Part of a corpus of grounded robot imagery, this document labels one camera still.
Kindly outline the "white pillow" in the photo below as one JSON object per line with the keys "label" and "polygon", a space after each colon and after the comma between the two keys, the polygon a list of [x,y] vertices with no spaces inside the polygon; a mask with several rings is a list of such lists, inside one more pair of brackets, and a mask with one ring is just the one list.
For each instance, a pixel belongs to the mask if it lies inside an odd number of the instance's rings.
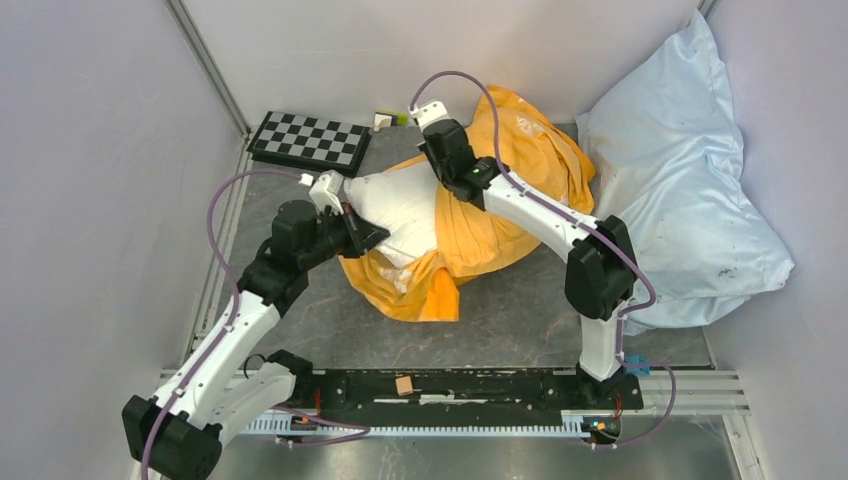
{"label": "white pillow", "polygon": [[428,162],[347,180],[344,194],[366,221],[389,231],[377,250],[396,268],[437,249],[436,194]]}

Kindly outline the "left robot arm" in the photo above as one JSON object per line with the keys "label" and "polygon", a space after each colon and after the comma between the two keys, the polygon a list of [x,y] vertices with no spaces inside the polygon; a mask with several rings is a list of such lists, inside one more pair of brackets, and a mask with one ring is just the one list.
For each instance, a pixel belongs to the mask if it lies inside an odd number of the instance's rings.
{"label": "left robot arm", "polygon": [[210,335],[148,398],[131,397],[122,421],[132,458],[144,474],[206,479],[224,447],[273,405],[306,405],[313,379],[278,360],[233,389],[229,381],[265,334],[308,287],[311,269],[337,256],[359,258],[388,239],[388,229],[357,214],[318,210],[311,202],[282,204],[271,235],[236,283],[227,310]]}

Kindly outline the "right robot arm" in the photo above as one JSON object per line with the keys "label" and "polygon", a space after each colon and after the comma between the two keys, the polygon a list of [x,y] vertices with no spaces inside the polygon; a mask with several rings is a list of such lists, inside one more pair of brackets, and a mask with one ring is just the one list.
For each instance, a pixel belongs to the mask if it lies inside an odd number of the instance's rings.
{"label": "right robot arm", "polygon": [[625,223],[560,205],[496,158],[476,156],[465,129],[453,119],[419,128],[420,150],[455,198],[512,222],[564,262],[564,295],[581,324],[578,396],[591,408],[606,406],[626,376],[623,322],[640,273]]}

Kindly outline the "light blue pillow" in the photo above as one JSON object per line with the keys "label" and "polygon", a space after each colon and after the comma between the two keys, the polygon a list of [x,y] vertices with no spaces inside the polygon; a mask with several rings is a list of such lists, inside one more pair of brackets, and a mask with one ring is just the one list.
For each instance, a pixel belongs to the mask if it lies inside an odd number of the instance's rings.
{"label": "light blue pillow", "polygon": [[725,63],[700,13],[576,119],[594,213],[623,220],[646,281],[624,331],[703,327],[784,287],[794,261],[746,196]]}

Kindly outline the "black and white checkerboard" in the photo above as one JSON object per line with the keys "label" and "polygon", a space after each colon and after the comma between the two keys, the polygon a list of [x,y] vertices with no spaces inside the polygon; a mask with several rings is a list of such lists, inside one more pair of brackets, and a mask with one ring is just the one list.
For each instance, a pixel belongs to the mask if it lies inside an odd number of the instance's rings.
{"label": "black and white checkerboard", "polygon": [[357,175],[371,139],[367,126],[269,111],[247,151],[259,162]]}

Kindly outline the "white and green block toy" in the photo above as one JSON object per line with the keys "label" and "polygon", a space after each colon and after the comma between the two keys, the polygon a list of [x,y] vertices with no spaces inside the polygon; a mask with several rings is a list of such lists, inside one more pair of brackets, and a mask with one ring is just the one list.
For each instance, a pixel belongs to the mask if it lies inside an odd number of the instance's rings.
{"label": "white and green block toy", "polygon": [[373,130],[375,132],[394,126],[406,126],[408,115],[401,112],[377,110],[373,115]]}

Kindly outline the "small wooden cube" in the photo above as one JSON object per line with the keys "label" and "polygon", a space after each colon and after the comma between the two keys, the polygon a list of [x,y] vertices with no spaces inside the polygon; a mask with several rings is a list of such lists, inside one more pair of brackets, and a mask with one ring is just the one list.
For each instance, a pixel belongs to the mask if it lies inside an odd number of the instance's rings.
{"label": "small wooden cube", "polygon": [[410,395],[414,392],[413,382],[409,376],[402,376],[395,379],[396,392],[399,396]]}

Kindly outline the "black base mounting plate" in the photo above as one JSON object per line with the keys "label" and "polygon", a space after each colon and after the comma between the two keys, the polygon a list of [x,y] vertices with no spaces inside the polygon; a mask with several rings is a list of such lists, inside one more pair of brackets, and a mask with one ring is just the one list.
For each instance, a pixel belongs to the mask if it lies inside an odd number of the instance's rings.
{"label": "black base mounting plate", "polygon": [[[410,395],[396,392],[402,376],[412,379]],[[604,415],[644,401],[632,374],[593,387],[572,369],[499,367],[315,370],[282,404],[346,424],[418,427],[553,425],[565,411]]]}

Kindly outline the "blue connector clip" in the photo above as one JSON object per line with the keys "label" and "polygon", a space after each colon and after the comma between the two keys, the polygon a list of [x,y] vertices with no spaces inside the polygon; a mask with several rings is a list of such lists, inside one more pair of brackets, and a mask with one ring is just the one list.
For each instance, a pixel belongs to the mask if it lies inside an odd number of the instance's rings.
{"label": "blue connector clip", "polygon": [[628,374],[636,376],[649,376],[651,374],[651,363],[644,357],[638,355],[626,356],[624,362]]}

